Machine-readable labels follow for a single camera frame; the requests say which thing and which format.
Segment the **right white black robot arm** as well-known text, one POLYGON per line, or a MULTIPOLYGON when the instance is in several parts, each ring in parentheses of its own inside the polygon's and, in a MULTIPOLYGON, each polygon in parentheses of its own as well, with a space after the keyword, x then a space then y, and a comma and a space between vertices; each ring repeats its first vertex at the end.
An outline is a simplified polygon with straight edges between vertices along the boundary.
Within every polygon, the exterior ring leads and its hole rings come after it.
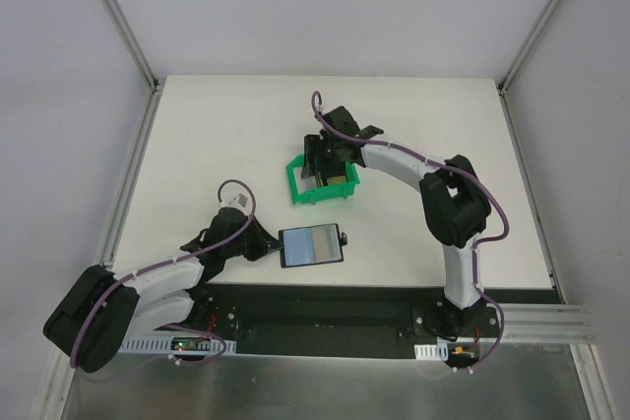
POLYGON ((354 164, 381 171, 420 194, 430 234, 442 244, 446 283, 441 318, 453 335, 466 335, 485 307, 478 284, 473 246, 486 228, 490 202, 479 189, 470 161, 456 155, 435 160, 387 139, 375 126, 359 128, 346 108, 324 114, 312 106, 322 129, 304 138, 301 177, 323 186, 346 176, 354 164))

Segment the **black leather card holder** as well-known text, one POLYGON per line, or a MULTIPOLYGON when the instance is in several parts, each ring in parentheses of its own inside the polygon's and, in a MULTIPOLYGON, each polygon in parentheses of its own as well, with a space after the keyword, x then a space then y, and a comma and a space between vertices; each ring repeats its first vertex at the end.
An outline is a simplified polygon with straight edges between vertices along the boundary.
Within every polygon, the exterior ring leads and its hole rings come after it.
POLYGON ((340 263, 344 260, 344 248, 347 245, 347 235, 340 231, 340 228, 336 223, 281 230, 279 232, 279 240, 282 244, 280 258, 281 267, 283 269, 296 269, 340 263), (326 263, 317 263, 315 261, 311 230, 322 225, 335 225, 337 228, 340 257, 336 261, 326 263))

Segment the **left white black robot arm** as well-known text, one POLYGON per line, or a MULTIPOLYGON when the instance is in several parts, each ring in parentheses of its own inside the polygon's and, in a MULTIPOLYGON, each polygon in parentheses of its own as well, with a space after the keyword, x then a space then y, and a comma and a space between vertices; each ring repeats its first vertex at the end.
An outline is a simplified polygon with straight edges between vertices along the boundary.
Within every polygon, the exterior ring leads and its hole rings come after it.
POLYGON ((282 247, 257 218, 223 208, 172 260, 118 274, 94 265, 84 270, 44 323, 43 336, 71 366, 94 373, 122 344, 148 331, 179 323, 198 330, 208 307, 204 284, 237 257, 255 262, 282 247))

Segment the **gold VIP credit card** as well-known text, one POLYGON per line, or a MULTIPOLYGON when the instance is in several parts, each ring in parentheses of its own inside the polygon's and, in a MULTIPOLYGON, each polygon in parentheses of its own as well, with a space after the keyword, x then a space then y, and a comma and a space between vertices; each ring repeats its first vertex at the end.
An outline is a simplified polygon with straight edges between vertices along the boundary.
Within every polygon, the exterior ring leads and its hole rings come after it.
POLYGON ((311 230, 311 236, 317 263, 336 261, 340 257, 339 238, 335 225, 317 226, 311 230))

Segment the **green plastic bin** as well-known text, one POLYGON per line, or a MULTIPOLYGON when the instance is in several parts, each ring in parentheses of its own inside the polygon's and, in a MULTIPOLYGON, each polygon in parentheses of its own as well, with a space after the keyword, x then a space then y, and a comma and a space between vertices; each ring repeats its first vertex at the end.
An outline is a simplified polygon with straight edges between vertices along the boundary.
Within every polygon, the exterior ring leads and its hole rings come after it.
POLYGON ((354 194, 355 187, 360 183, 353 164, 346 164, 344 176, 322 178, 319 174, 302 177, 304 162, 304 155, 299 154, 285 167, 293 205, 315 205, 333 199, 347 199, 354 194))

